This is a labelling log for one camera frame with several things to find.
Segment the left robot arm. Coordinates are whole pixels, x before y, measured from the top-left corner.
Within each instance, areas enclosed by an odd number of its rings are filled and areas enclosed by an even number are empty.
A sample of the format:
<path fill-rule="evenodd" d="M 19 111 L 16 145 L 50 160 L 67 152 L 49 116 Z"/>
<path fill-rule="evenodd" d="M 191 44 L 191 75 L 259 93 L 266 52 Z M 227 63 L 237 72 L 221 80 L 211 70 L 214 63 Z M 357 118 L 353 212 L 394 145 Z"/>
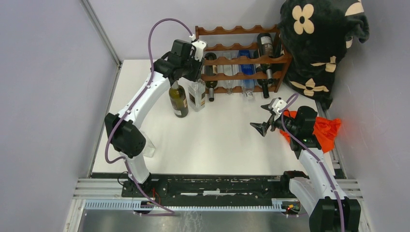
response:
<path fill-rule="evenodd" d="M 108 113 L 104 123 L 108 140 L 105 148 L 112 146 L 125 162 L 133 190 L 140 197 L 148 196 L 152 184 L 147 181 L 150 172 L 144 154 L 154 151 L 150 140 L 140 131 L 148 112 L 172 84 L 180 78 L 195 82 L 199 79 L 204 63 L 207 42 L 174 40 L 171 51 L 152 63 L 144 85 L 118 113 Z"/>

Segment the blue square bottle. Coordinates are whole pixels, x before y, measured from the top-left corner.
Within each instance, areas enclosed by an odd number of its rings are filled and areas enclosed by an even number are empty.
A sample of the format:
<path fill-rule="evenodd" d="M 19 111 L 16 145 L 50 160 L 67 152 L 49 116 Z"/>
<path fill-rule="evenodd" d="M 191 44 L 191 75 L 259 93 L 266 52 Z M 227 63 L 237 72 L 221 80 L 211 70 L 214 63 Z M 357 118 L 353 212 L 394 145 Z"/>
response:
<path fill-rule="evenodd" d="M 240 57 L 251 58 L 249 50 L 239 50 L 238 55 Z M 252 64 L 240 64 L 239 70 L 244 75 L 254 75 L 254 68 Z M 255 89 L 255 80 L 254 79 L 244 79 L 241 81 L 242 93 L 248 100 L 253 99 L 254 89 Z"/>

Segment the green wine bottle front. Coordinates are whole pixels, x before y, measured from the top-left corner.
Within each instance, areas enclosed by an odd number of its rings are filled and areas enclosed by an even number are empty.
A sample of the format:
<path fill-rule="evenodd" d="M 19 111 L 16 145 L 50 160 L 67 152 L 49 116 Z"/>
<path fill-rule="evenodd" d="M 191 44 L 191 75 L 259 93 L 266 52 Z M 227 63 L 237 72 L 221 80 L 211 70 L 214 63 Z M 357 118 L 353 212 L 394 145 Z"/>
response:
<path fill-rule="evenodd" d="M 206 60 L 216 60 L 217 55 L 215 53 L 209 52 L 205 55 Z M 210 65 L 204 67 L 204 72 L 207 76 L 215 76 L 218 74 L 217 65 Z M 208 89 L 208 100 L 213 102 L 215 100 L 215 88 L 217 87 L 217 81 L 206 81 L 205 86 Z"/>

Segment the green wine bottle white label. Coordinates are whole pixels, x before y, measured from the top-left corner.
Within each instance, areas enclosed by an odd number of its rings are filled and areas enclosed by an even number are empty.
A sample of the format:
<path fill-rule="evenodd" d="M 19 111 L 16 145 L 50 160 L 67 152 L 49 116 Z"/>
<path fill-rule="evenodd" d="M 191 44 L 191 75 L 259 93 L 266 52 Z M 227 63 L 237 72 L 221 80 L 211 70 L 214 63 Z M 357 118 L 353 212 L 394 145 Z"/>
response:
<path fill-rule="evenodd" d="M 258 50 L 254 51 L 253 58 L 259 58 L 259 51 Z M 255 72 L 256 73 L 262 73 L 263 72 L 261 64 L 254 64 L 254 66 L 255 66 Z M 269 91 L 268 91 L 268 81 L 266 79 L 257 79 L 257 83 L 262 88 L 263 98 L 268 99 L 270 97 Z"/>

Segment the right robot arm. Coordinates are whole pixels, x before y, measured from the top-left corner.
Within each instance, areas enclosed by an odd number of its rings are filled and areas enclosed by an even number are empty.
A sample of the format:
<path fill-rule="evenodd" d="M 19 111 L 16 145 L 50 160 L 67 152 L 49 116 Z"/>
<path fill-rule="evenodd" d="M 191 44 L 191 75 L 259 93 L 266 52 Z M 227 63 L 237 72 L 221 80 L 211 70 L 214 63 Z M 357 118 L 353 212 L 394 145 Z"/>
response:
<path fill-rule="evenodd" d="M 311 232 L 357 232 L 361 206 L 351 199 L 332 175 L 322 147 L 314 135 L 317 112 L 300 106 L 295 117 L 286 116 L 288 103 L 277 98 L 261 107 L 271 114 L 263 123 L 251 123 L 259 134 L 280 129 L 290 136 L 290 147 L 306 172 L 297 172 L 280 182 L 279 191 L 285 197 L 295 195 L 309 216 Z"/>

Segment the clear bottle black cap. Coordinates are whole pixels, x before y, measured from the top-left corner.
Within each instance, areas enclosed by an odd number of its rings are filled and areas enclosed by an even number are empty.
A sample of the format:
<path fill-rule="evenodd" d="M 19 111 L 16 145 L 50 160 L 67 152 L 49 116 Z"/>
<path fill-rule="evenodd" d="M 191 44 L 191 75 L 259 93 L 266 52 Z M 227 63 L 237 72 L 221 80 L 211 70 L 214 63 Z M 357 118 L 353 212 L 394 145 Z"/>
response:
<path fill-rule="evenodd" d="M 199 112 L 205 107 L 205 82 L 199 79 L 188 86 L 189 103 L 191 108 Z"/>

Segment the small clear glass bottle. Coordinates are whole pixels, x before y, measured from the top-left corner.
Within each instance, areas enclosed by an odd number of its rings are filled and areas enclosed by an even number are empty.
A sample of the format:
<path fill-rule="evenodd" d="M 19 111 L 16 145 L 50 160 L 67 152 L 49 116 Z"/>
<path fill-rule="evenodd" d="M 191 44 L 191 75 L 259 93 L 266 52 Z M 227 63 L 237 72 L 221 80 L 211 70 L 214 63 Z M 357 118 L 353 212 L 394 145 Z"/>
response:
<path fill-rule="evenodd" d="M 227 58 L 227 59 L 232 59 L 232 54 L 231 52 L 223 52 L 222 55 Z M 230 65 L 223 65 L 223 73 L 226 76 L 233 76 L 234 72 L 233 72 L 233 66 Z M 235 87 L 236 82 L 233 79 L 230 80 L 225 80 L 224 81 L 224 87 L 226 89 L 226 93 L 227 94 L 232 94 L 233 93 L 233 88 Z"/>

